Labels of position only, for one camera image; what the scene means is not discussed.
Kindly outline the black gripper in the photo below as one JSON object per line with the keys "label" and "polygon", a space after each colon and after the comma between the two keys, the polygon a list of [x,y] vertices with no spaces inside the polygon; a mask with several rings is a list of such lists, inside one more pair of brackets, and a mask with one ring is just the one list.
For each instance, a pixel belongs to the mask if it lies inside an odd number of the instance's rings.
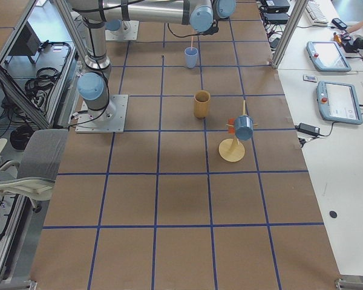
{"label": "black gripper", "polygon": [[211,24],[210,28],[208,28],[204,35],[214,35],[215,33],[218,33],[219,27],[218,27],[218,20],[214,19],[213,23]]}

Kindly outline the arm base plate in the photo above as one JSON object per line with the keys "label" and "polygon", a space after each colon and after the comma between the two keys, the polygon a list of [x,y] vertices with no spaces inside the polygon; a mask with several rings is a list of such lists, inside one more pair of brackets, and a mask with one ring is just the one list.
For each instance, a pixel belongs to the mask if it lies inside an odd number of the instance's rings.
{"label": "arm base plate", "polygon": [[75,131],[78,134],[122,133],[125,128],[127,107],[127,94],[112,95],[105,111],[88,110],[83,101],[81,110],[87,112],[79,115]]}
{"label": "arm base plate", "polygon": [[139,30],[139,21],[113,20],[105,24],[107,42],[136,41]]}

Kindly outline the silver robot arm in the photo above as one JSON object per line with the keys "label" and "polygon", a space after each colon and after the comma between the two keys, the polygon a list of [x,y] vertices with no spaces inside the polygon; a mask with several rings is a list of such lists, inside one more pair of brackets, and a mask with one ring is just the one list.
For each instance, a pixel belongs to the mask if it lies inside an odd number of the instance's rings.
{"label": "silver robot arm", "polygon": [[85,27],[84,60],[96,72],[107,72],[106,42],[137,39],[139,22],[189,25],[191,36],[213,35],[220,20],[231,16],[235,1],[69,1]]}
{"label": "silver robot arm", "polygon": [[113,34],[122,34],[127,33],[131,29],[131,26],[128,21],[114,19],[105,24],[105,29]]}

